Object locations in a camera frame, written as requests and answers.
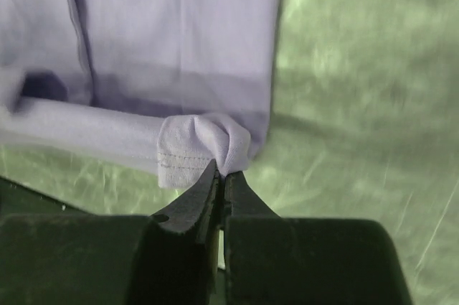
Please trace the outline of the purple t shirt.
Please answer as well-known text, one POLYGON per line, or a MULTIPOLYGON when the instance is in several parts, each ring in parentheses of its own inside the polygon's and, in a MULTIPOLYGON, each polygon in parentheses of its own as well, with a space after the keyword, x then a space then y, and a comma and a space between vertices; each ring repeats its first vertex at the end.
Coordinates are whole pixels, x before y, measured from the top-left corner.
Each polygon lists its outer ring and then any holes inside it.
POLYGON ((265 142, 280 0, 1 0, 1 142, 193 184, 265 142))

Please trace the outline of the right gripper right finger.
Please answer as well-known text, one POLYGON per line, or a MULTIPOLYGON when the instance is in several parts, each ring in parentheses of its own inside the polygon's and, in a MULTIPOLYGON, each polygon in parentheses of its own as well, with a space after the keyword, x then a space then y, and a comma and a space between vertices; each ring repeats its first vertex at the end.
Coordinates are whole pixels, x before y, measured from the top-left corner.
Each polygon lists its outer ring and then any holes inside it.
POLYGON ((281 221, 281 217, 250 187, 242 172, 227 176, 222 209, 223 228, 267 227, 281 221))

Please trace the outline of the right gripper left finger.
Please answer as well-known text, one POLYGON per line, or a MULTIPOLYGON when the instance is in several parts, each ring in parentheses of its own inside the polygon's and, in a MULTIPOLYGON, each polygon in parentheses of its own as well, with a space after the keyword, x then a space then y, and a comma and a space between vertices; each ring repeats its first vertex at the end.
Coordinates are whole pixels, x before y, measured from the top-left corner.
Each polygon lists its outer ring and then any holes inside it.
POLYGON ((208 225, 218 189, 219 171, 213 159, 188 190, 150 218, 166 232, 194 236, 202 226, 208 225))

